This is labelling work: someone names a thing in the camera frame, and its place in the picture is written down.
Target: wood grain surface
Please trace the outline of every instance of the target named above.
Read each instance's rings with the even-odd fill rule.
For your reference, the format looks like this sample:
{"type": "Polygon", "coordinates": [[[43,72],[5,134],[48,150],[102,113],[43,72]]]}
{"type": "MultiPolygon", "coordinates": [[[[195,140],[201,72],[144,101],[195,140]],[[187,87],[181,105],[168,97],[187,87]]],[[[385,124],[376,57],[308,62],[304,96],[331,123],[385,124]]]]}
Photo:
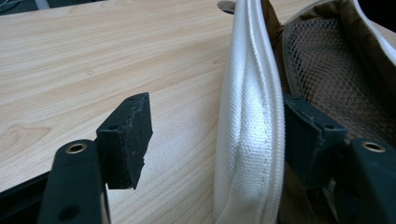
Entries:
{"type": "MultiPolygon", "coordinates": [[[[313,0],[273,0],[285,21],[313,0]]],[[[154,135],[113,223],[211,223],[219,96],[233,16],[216,0],[110,0],[0,17],[0,191],[149,92],[154,135]]]]}

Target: metal grommet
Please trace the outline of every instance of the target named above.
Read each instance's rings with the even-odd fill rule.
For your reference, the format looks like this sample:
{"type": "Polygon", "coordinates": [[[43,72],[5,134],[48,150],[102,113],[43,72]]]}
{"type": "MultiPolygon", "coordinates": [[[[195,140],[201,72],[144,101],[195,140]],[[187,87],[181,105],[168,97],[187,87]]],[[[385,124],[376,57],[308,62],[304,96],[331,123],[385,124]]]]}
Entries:
{"type": "Polygon", "coordinates": [[[66,149],[66,153],[67,154],[77,154],[77,153],[82,152],[83,150],[85,150],[85,148],[87,148],[87,144],[85,144],[85,143],[75,143],[75,144],[69,146],[66,149]]]}
{"type": "Polygon", "coordinates": [[[385,152],[385,148],[382,147],[381,145],[373,142],[362,142],[361,145],[366,148],[367,150],[373,151],[373,152],[385,152]]]}

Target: bag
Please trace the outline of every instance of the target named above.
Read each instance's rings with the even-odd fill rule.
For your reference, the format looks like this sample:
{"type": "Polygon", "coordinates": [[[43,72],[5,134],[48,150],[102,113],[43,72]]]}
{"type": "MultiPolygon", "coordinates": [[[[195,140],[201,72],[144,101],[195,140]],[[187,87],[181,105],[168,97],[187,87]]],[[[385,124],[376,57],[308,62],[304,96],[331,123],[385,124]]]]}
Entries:
{"type": "Polygon", "coordinates": [[[267,0],[238,0],[219,112],[214,221],[335,222],[327,204],[311,206],[287,165],[283,183],[282,92],[347,127],[347,143],[365,137],[396,147],[395,64],[395,49],[357,0],[319,1],[285,25],[267,0]]]}

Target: brown fabric bag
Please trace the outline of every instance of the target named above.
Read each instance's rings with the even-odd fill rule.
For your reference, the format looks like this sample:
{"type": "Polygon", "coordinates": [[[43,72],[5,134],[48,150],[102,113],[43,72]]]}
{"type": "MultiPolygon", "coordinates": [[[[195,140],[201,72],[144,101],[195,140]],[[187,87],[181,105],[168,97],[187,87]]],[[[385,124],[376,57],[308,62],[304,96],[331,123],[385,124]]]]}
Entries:
{"type": "MultiPolygon", "coordinates": [[[[268,0],[262,12],[283,91],[348,128],[347,143],[364,137],[396,147],[396,66],[353,3],[316,4],[284,25],[268,0]]],[[[334,215],[322,189],[303,187],[286,164],[279,223],[336,223],[334,215]]]]}

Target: brown mesh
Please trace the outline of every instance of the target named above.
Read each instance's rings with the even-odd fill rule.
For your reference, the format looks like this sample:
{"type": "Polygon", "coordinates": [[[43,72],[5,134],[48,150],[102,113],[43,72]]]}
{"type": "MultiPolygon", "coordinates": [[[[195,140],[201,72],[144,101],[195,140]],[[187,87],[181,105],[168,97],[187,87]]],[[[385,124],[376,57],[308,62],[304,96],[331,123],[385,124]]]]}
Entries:
{"type": "Polygon", "coordinates": [[[338,19],[290,23],[283,43],[294,95],[347,127],[347,142],[364,137],[396,147],[396,115],[385,100],[389,95],[374,84],[338,19]]]}

